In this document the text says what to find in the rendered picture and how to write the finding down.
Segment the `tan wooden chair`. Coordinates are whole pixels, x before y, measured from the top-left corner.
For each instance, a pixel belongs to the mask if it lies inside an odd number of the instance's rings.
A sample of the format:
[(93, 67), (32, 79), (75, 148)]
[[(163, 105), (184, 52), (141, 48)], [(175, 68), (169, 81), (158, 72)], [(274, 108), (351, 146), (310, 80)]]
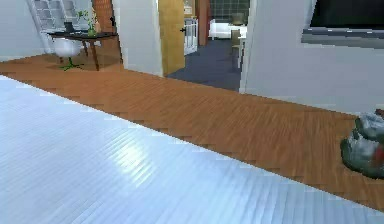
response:
[(240, 39), (239, 37), (241, 36), (240, 30), (232, 30), (231, 31), (231, 53), (234, 52), (239, 52), (240, 50)]

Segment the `white shelf unit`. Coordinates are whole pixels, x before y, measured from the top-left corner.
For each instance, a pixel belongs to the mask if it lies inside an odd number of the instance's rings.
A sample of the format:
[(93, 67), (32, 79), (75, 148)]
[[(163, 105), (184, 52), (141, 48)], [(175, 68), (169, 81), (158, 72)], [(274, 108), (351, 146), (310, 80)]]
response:
[(85, 19), (78, 12), (91, 12), (92, 0), (25, 0), (28, 4), (35, 27), (45, 53), (54, 52), (50, 33), (65, 31), (65, 22), (71, 22), (75, 30), (87, 30)]

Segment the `green house plant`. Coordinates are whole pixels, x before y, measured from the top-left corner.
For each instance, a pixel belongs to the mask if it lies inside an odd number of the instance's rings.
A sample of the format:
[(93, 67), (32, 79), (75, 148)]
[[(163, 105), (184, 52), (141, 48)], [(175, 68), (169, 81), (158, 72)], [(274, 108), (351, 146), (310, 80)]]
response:
[(77, 16), (79, 19), (84, 20), (88, 25), (87, 33), (89, 36), (94, 37), (97, 34), (95, 29), (96, 16), (93, 12), (89, 12), (88, 10), (81, 10), (77, 12)]

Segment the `white sofa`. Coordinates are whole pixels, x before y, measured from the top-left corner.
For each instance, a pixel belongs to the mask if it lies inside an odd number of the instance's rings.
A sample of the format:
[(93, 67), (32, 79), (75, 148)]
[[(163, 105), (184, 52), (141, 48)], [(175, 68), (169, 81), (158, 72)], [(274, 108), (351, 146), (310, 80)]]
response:
[(215, 19), (210, 21), (209, 37), (214, 40), (216, 38), (230, 39), (232, 30), (239, 30), (240, 26), (230, 23), (217, 22)]

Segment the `white round chair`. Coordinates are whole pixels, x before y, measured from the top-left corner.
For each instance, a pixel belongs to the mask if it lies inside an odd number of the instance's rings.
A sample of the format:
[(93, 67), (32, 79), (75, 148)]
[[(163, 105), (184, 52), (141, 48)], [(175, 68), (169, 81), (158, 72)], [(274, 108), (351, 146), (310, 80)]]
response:
[(53, 47), (55, 54), (59, 57), (61, 63), (64, 59), (68, 60), (68, 63), (61, 66), (63, 71), (67, 71), (72, 68), (80, 68), (81, 64), (74, 64), (72, 58), (78, 56), (81, 51), (80, 45), (75, 40), (65, 38), (54, 38)]

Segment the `white crib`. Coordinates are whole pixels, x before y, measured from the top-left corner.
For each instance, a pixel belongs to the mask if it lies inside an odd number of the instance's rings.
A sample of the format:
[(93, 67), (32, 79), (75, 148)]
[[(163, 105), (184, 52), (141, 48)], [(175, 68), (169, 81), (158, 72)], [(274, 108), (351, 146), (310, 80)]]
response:
[(195, 18), (184, 19), (184, 54), (188, 55), (198, 48), (198, 20)]

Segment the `white dining table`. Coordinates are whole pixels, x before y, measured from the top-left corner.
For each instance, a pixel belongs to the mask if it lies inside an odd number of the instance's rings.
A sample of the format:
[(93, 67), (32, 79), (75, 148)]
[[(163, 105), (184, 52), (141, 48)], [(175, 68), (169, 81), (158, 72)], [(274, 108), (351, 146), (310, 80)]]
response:
[(244, 61), (246, 36), (247, 36), (247, 27), (241, 26), (240, 27), (240, 36), (238, 37), (238, 39), (240, 40), (239, 56), (238, 56), (238, 68), (239, 69), (242, 68), (242, 64)]

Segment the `dark wooden table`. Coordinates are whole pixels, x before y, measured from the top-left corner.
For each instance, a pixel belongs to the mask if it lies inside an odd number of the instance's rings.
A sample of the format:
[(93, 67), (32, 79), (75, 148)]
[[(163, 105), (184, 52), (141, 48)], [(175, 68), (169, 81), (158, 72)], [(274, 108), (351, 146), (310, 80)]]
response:
[(100, 69), (98, 57), (96, 54), (95, 42), (107, 39), (113, 39), (118, 36), (116, 32), (100, 32), (94, 36), (89, 36), (88, 34), (80, 34), (80, 33), (67, 33), (67, 32), (54, 32), (50, 33), (52, 38), (65, 38), (69, 40), (80, 41), (84, 48), (87, 48), (86, 43), (89, 43), (90, 49), (92, 51), (93, 61), (96, 66), (96, 70)]

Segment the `black television set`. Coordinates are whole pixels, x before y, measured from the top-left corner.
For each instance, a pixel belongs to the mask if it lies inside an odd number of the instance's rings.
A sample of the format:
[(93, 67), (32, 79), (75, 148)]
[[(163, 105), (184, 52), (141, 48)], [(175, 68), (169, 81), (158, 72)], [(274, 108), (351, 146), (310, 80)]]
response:
[(311, 0), (301, 42), (384, 50), (384, 0)]

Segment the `yellow wooden room door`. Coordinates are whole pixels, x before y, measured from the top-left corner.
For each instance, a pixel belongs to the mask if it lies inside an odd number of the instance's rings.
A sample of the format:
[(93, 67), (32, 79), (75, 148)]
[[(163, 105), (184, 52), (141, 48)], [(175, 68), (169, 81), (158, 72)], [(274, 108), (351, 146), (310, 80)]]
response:
[(183, 0), (158, 0), (163, 75), (185, 67)]

